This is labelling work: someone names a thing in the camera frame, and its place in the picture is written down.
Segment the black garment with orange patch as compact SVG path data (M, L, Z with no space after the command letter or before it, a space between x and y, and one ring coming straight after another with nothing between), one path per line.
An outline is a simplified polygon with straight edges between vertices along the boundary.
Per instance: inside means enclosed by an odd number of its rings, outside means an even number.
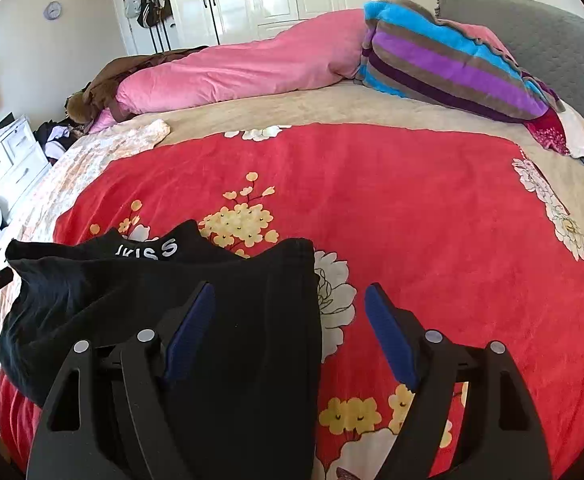
M242 258L193 221L147 243L11 242L0 362L42 411L32 479L307 479L321 322L314 248Z

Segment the pile of clothes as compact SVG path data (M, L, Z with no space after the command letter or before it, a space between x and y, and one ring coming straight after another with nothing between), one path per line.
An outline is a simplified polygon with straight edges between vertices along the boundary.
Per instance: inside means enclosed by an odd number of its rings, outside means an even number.
M34 138L42 148L48 162L54 165L84 134L82 125L71 118L65 118L60 122L53 120L43 122L34 131Z

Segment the peach patterned blanket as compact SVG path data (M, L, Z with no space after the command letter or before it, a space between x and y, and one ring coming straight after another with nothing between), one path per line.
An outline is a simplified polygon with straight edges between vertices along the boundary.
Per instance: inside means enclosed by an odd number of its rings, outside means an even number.
M116 160L152 150L172 132L163 119L138 128L112 127L84 136L61 157L25 197L14 220L0 238L0 269L12 240L50 242L57 220L69 211L83 190Z

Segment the white chest of drawers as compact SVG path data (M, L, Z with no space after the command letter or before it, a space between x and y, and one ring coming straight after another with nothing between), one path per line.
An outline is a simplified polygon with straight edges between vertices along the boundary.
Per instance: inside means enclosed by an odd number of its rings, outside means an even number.
M0 129L0 210L4 222L11 221L15 206L49 169L25 116Z

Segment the red floral blanket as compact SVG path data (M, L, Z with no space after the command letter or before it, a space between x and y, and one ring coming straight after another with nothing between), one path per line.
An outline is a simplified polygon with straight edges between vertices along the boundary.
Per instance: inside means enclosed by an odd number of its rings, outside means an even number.
M379 282L470 344L501 337L531 389L552 472L584 474L584 229L520 148L494 136L311 125L265 141L217 133L111 162L56 224L75 244L150 240L184 220L253 257L315 245L324 380L317 474L369 477L410 393L364 318Z

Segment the brown fur-trimmed coat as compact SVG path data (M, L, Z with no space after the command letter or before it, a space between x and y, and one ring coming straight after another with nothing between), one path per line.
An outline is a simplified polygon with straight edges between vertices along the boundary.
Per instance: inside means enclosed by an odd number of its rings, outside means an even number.
M73 122L85 127L91 126L104 110L109 110L116 122L124 122L132 117L132 113L124 110L116 99L118 86L124 79L140 70L177 61L204 49L206 46L114 58L83 90L68 97L64 106L66 114Z

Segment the hanging bags on door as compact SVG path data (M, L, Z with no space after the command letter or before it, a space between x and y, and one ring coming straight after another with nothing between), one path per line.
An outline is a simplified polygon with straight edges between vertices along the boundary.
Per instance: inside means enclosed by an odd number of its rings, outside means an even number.
M173 16L170 0L126 0L125 16L143 28L152 28Z

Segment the striped blue purple pillow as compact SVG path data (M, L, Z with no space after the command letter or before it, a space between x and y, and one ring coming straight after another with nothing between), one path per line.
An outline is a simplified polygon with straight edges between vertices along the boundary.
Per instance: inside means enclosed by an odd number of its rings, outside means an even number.
M523 124L564 110L508 51L411 0L370 1L364 19L357 79L368 88L498 122Z

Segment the grey padded headboard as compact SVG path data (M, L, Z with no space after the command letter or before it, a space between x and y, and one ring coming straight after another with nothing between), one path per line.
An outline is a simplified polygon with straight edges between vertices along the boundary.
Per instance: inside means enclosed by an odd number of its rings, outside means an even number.
M445 20L489 28L516 62L584 117L584 18L534 0L436 0Z

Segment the pink duvet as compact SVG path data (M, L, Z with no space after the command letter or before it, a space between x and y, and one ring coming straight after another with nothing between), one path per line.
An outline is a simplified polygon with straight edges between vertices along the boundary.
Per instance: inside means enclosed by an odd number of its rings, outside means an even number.
M354 78L366 30L363 10L321 14L274 38L144 68L120 83L115 99L124 114L138 116L328 87Z

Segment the round wall clock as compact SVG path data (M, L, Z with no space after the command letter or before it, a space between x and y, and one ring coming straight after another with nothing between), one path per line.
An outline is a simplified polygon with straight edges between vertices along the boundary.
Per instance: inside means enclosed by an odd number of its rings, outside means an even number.
M47 21L55 21L60 18L62 12L62 4L59 1L51 1L46 5L42 15Z

